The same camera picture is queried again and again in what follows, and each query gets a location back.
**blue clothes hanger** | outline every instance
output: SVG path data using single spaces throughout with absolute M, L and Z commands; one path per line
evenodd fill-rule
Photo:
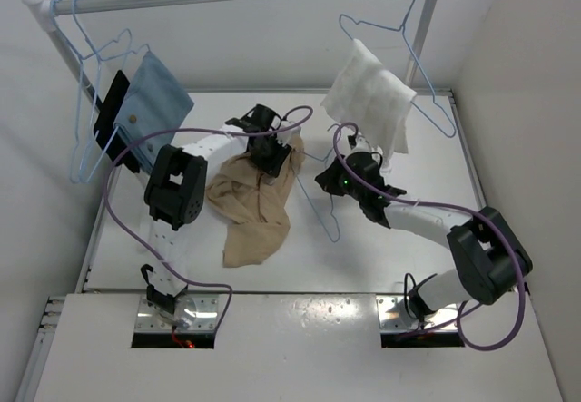
M 343 31 L 343 33 L 345 33 L 347 35 L 347 37 L 350 40 L 353 40 L 353 36 L 347 31 L 347 29 L 345 28 L 345 25 L 343 25 L 343 20 L 344 19 L 349 19 L 354 25 L 361 25 L 361 24 L 363 24 L 363 25 L 369 25 L 371 27 L 377 27 L 377 28 L 380 28 L 380 29 L 383 29 L 383 30 L 388 30 L 390 32 L 397 32 L 397 33 L 401 32 L 401 36 L 403 37 L 403 41 L 405 42 L 405 44 L 406 44 L 406 46 L 407 46 L 407 48 L 409 50 L 409 53 L 411 54 L 412 58 L 416 62 L 416 65 L 418 66 L 419 71 L 421 72 L 422 76 L 424 77 L 424 80 L 426 80 L 426 83 L 428 84 L 429 90 L 431 91 L 431 94 L 432 94 L 432 102 L 434 103 L 434 105 L 436 107 L 438 107 L 442 111 L 442 113 L 444 113 L 444 116 L 446 116 L 446 119 L 448 120 L 448 122 L 452 126 L 452 132 L 446 132 L 444 129 L 442 129 L 442 127 L 440 127 L 425 111 L 423 111 L 413 101 L 412 101 L 412 105 L 416 109 L 418 109 L 419 112 L 422 113 L 426 117 L 426 119 L 428 119 L 428 121 L 430 121 L 442 134 L 444 134 L 449 139 L 452 139 L 457 134 L 456 125 L 454 124 L 454 121 L 450 118 L 450 116 L 446 113 L 446 111 L 444 110 L 444 108 L 436 102 L 436 92 L 434 91 L 434 86 L 432 85 L 431 81 L 429 80 L 428 75 L 426 74 L 426 71 L 424 70 L 424 68 L 422 67 L 421 63 L 419 62 L 418 57 L 414 53 L 414 50 L 411 47 L 411 45 L 409 44 L 408 38 L 406 37 L 406 28 L 407 28 L 407 24 L 408 24 L 409 14 L 411 14 L 411 11 L 414 8 L 414 4 L 415 3 L 416 3 L 416 0 L 411 0 L 411 3 L 410 3 L 409 8 L 408 8 L 408 11 L 404 15 L 403 20 L 401 21 L 401 24 L 399 25 L 399 27 L 390 27 L 388 25 L 380 25 L 380 24 L 376 24 L 376 23 L 369 22 L 369 21 L 365 21 L 363 19 L 356 20 L 352 16 L 349 16 L 349 15 L 346 15 L 346 14 L 340 14 L 339 15 L 339 27 L 341 28 L 341 30 Z
M 133 34 L 129 28 L 124 28 L 117 35 L 117 37 L 115 37 L 114 39 L 111 39 L 105 45 L 97 48 L 93 44 L 93 41 L 91 41 L 91 39 L 89 38 L 88 34 L 85 32 L 83 26 L 81 25 L 81 23 L 77 17 L 76 3 L 79 0 L 72 0 L 71 1 L 71 10 L 72 10 L 74 23 L 76 24 L 77 28 L 80 30 L 81 34 L 83 35 L 84 41 L 89 45 L 89 48 L 91 49 L 91 52 L 89 54 L 83 55 L 73 45 L 72 41 L 68 38 L 68 36 L 61 29 L 60 25 L 56 22 L 56 17 L 54 15 L 54 4 L 59 2 L 59 1 L 62 1 L 62 0 L 51 0 L 50 15 L 51 15 L 51 18 L 53 21 L 53 25 L 56 28 L 56 30 L 59 32 L 59 34 L 63 37 L 63 39 L 66 42 L 66 44 L 68 45 L 68 47 L 71 49 L 71 51 L 73 51 L 74 55 L 79 60 L 79 66 L 80 66 L 79 82 L 77 85 L 77 95 L 76 95 L 76 104 L 75 104 L 75 118 L 74 118 L 75 145 L 73 148 L 73 152 L 71 154 L 71 162 L 70 162 L 70 167 L 69 167 L 69 180 L 75 184 L 76 183 L 87 183 L 87 182 L 91 181 L 91 179 L 93 178 L 94 173 L 96 172 L 101 161 L 103 160 L 103 157 L 104 157 L 105 153 L 107 152 L 107 149 L 111 145 L 111 142 L 113 141 L 113 138 L 117 134 L 117 130 L 118 130 L 116 127 L 113 129 L 113 134 L 111 135 L 109 141 L 107 141 L 107 144 L 103 148 L 103 151 L 99 155 L 93 168 L 89 172 L 88 176 L 85 176 L 86 170 L 88 167 L 87 166 L 88 159 L 91 156 L 91 154 L 93 153 L 95 140 L 96 140 L 96 137 L 99 135 L 99 132 L 97 132 L 95 135 L 93 135 L 92 129 L 93 129 L 93 125 L 94 125 L 95 108 L 97 105 L 99 87 L 101 84 L 102 63 L 109 62 L 109 61 L 112 61 L 114 59 L 123 58 L 122 65 L 121 65 L 121 69 L 123 69 L 125 67 L 125 63 L 127 62 L 127 58 L 129 57 L 129 55 L 131 55 L 131 54 L 138 55 L 143 50 L 147 50 L 147 51 L 151 51 L 151 50 L 150 50 L 150 46 L 148 44 L 143 44 L 140 47 L 138 47 L 137 49 L 132 49 Z M 125 50 L 122 53 L 112 54 L 112 55 L 109 55 L 107 57 L 104 57 L 103 52 L 106 51 L 110 46 L 112 46 L 114 44 L 119 44 L 122 40 L 124 40 L 123 39 L 124 36 L 127 36 L 127 41 L 128 41 L 128 43 L 125 47 Z M 83 148 L 83 155 L 81 156 L 81 160 L 80 160 L 79 167 L 78 167 L 78 172 L 75 172 L 75 167 L 74 167 L 75 158 L 76 158 L 76 154 L 77 154 L 79 148 L 81 147 L 81 135 L 80 135 L 81 124 L 80 124 L 80 122 L 81 122 L 81 105 L 82 105 L 81 98 L 83 96 L 83 89 L 85 87 L 85 86 L 83 86 L 84 63 L 92 58 L 94 58 L 95 61 L 97 62 L 97 72 L 96 72 L 95 83 L 94 83 L 94 96 L 93 96 L 93 99 L 91 101 L 91 111 L 90 111 L 90 116 L 89 116 L 89 123 L 87 124 L 87 130 L 86 130 L 86 136 L 85 136 L 87 143 Z

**white cloth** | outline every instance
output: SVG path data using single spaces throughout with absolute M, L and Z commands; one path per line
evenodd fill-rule
M 350 60 L 321 105 L 338 123 L 356 123 L 369 145 L 380 147 L 384 162 L 389 162 L 393 152 L 408 153 L 406 118 L 416 95 L 354 39 Z

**purple cable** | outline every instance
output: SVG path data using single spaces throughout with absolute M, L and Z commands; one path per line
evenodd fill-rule
M 207 128 L 174 128 L 171 130 L 160 130 L 159 132 L 152 132 L 151 134 L 147 134 L 146 136 L 137 139 L 136 141 L 131 142 L 129 145 L 127 145 L 127 147 L 121 151 L 119 153 L 119 155 L 117 157 L 115 157 L 115 160 L 113 160 L 113 163 L 111 164 L 111 167 L 109 168 L 109 171 L 106 173 L 105 175 L 105 181 L 103 183 L 103 202 L 105 205 L 105 208 L 107 209 L 107 211 L 109 212 L 109 215 L 111 216 L 111 218 L 117 223 L 117 225 L 119 225 L 119 227 L 121 227 L 122 230 L 124 230 L 127 234 L 129 234 L 131 237 L 133 237 L 134 239 L 136 239 L 139 243 L 141 243 L 148 251 L 151 252 L 151 254 L 157 259 L 159 260 L 162 265 L 177 279 L 179 279 L 180 281 L 185 282 L 186 284 L 189 284 L 191 286 L 194 287 L 202 287 L 202 288 L 217 288 L 217 289 L 226 289 L 228 290 L 228 299 L 226 300 L 226 305 L 224 305 L 224 311 L 222 312 L 222 315 L 220 316 L 220 318 L 218 319 L 218 323 L 216 323 L 216 329 L 214 330 L 214 334 L 216 334 L 218 332 L 218 328 L 220 327 L 220 325 L 222 324 L 222 321 L 224 320 L 224 316 L 226 316 L 226 311 L 228 311 L 228 307 L 230 306 L 230 302 L 232 299 L 232 286 L 229 284 L 222 284 L 222 283 L 218 283 L 218 282 L 199 282 L 199 281 L 193 281 L 191 279 L 187 279 L 184 276 L 180 275 L 171 265 L 170 263 L 168 263 L 167 261 L 165 261 L 165 259 L 162 257 L 162 255 L 155 250 L 149 243 L 147 243 L 145 240 L 143 240 L 141 237 L 139 237 L 135 232 L 133 232 L 127 225 L 125 225 L 123 223 L 123 221 L 121 221 L 117 215 L 113 212 L 113 209 L 111 208 L 111 204 L 109 203 L 109 192 L 111 191 L 111 186 L 113 181 L 111 180 L 111 177 L 113 176 L 113 170 L 115 169 L 115 166 L 117 165 L 117 163 L 119 163 L 119 161 L 124 157 L 124 155 L 126 153 L 128 153 L 130 150 L 132 150 L 133 148 L 135 148 L 136 146 L 140 145 L 141 143 L 151 139 L 152 137 L 155 136 L 160 136 L 162 134 L 170 134 L 170 133 L 177 133 L 177 132 L 207 132 L 209 134 L 229 134 L 230 136 L 235 136 L 235 137 L 262 137 L 262 136 L 271 136 L 273 134 L 276 134 L 278 132 L 286 132 L 288 130 L 292 130 L 293 128 L 299 127 L 301 125 L 303 125 L 305 122 L 307 122 L 312 114 L 313 114 L 313 109 L 312 107 L 310 107 L 309 105 L 299 105 L 297 107 L 294 107 L 293 109 L 289 110 L 285 115 L 284 115 L 284 119 L 286 119 L 291 113 L 294 113 L 298 110 L 308 110 L 309 113 L 307 114 L 306 117 L 304 117 L 303 119 L 301 119 L 300 121 L 297 121 L 291 125 L 289 125 L 288 127 L 285 128 L 281 128 L 279 130 L 272 130 L 270 132 L 253 132 L 253 133 L 246 133 L 246 132 L 221 132 L 219 130 L 211 130 L 211 129 L 207 129 Z
M 475 345 L 474 343 L 472 343 L 470 340 L 468 340 L 466 338 L 466 335 L 464 334 L 464 330 L 463 330 L 462 325 L 461 325 L 461 318 L 463 316 L 466 316 L 467 314 L 471 313 L 472 311 L 474 311 L 477 307 L 479 307 L 479 305 L 478 305 L 478 306 L 470 309 L 469 311 L 467 311 L 466 313 L 463 314 L 464 308 L 466 307 L 466 304 L 467 304 L 466 302 L 462 302 L 462 304 L 460 305 L 460 308 L 458 309 L 458 316 L 455 319 L 452 319 L 448 322 L 444 322 L 442 324 L 439 324 L 436 327 L 425 329 L 424 332 L 422 332 L 422 333 L 430 332 L 430 331 L 433 331 L 435 329 L 440 329 L 440 328 L 446 327 L 450 323 L 453 323 L 454 321 L 456 321 L 456 323 L 458 325 L 458 334 L 460 335 L 460 338 L 462 339 L 462 341 L 464 341 L 464 343 L 466 345 L 468 345 L 469 347 L 471 347 L 475 350 L 490 351 L 490 350 L 497 350 L 497 349 L 500 349 L 500 348 L 503 348 L 504 346 L 506 346 L 508 343 L 510 343 L 517 336 L 520 328 L 522 327 L 523 320 L 525 318 L 526 302 L 525 302 L 525 280 L 523 278 L 523 272 L 520 269 L 520 266 L 518 265 L 517 255 L 510 247 L 510 244 L 508 243 L 508 240 L 504 236 L 504 234 L 502 234 L 502 231 L 499 230 L 498 227 L 494 223 L 492 223 L 489 219 L 487 219 L 486 216 L 482 215 L 478 211 L 474 211 L 474 210 L 469 209 L 467 207 L 462 207 L 462 206 L 456 205 L 456 204 L 448 204 L 445 202 L 408 201 L 408 200 L 402 200 L 399 198 L 394 198 L 393 196 L 388 195 L 386 192 L 379 190 L 378 188 L 372 186 L 371 184 L 369 184 L 366 181 L 364 181 L 363 179 L 361 179 L 359 177 L 359 175 L 357 175 L 349 167 L 349 165 L 345 162 L 345 159 L 343 159 L 343 157 L 341 156 L 341 153 L 339 151 L 338 143 L 339 143 L 339 139 L 341 136 L 341 130 L 347 126 L 351 127 L 353 130 L 355 130 L 356 134 L 359 132 L 359 127 L 357 126 L 356 123 L 342 123 L 335 131 L 335 134 L 333 134 L 333 149 L 335 150 L 335 154 L 337 155 L 337 159 L 339 160 L 341 165 L 345 168 L 345 170 L 349 173 L 349 175 L 355 181 L 357 181 L 359 184 L 361 184 L 363 187 L 366 187 L 370 191 L 374 191 L 378 195 L 383 196 L 384 198 L 386 198 L 389 201 L 399 202 L 402 204 L 407 204 L 407 205 L 412 205 L 412 206 L 420 205 L 423 207 L 439 207 L 441 209 L 449 209 L 449 210 L 454 210 L 454 211 L 464 211 L 465 213 L 468 213 L 471 216 L 479 219 L 480 221 L 482 221 L 485 225 L 487 225 L 492 230 L 492 232 L 500 240 L 500 243 L 502 243 L 502 246 L 507 250 L 508 256 L 510 257 L 512 264 L 513 264 L 513 267 L 515 269 L 515 273 L 517 274 L 517 290 L 518 290 L 517 320 L 515 322 L 514 327 L 510 330 L 508 335 L 506 337 L 504 337 L 502 340 L 500 340 L 498 343 L 494 343 L 494 344 L 488 345 L 488 346 L 480 346 L 480 345 Z

